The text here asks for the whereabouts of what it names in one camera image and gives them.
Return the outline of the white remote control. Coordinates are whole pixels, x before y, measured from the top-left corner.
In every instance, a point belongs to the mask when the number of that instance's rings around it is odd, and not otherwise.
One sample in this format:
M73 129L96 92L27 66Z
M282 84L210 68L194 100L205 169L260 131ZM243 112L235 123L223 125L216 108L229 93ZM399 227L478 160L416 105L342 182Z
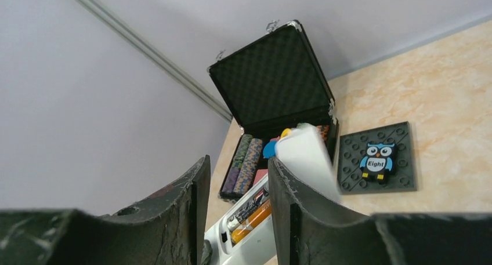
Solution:
M266 264L276 255L268 177L205 233L202 264Z

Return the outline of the black AA battery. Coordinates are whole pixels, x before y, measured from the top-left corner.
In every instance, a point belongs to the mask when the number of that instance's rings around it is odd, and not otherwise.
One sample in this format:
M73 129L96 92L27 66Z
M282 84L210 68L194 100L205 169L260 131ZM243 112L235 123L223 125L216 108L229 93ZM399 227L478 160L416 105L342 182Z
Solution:
M239 210L237 210L227 220L229 231L235 230L250 215L252 215L262 204L269 199L269 191L266 187L262 188L256 195L250 198Z

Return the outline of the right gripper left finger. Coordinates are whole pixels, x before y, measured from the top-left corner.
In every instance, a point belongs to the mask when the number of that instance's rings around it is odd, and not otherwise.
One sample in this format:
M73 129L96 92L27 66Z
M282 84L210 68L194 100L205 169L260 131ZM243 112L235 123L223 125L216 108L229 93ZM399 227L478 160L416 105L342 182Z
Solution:
M203 264L211 162L112 215L79 209L1 210L2 264Z

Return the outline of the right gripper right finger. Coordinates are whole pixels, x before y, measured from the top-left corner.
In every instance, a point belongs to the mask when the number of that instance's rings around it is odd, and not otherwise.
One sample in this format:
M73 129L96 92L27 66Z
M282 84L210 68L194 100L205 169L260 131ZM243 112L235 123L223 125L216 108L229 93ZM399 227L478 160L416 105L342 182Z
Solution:
M365 215L268 162L280 264L490 264L490 213Z

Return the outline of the white battery cover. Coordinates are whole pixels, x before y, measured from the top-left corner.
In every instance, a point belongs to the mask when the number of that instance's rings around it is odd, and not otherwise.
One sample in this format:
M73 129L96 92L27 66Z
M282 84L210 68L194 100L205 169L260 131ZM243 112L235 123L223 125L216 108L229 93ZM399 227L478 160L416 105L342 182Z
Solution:
M291 129L289 136L277 141L276 158L301 182L340 204L334 166L320 131L306 123Z

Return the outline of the orange AA battery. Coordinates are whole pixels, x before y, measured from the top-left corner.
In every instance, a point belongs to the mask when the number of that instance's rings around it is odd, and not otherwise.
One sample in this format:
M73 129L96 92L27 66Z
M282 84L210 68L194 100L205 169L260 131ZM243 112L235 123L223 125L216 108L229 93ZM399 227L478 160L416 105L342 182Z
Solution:
M272 213L270 201L266 201L231 233L231 242L237 244L257 228Z

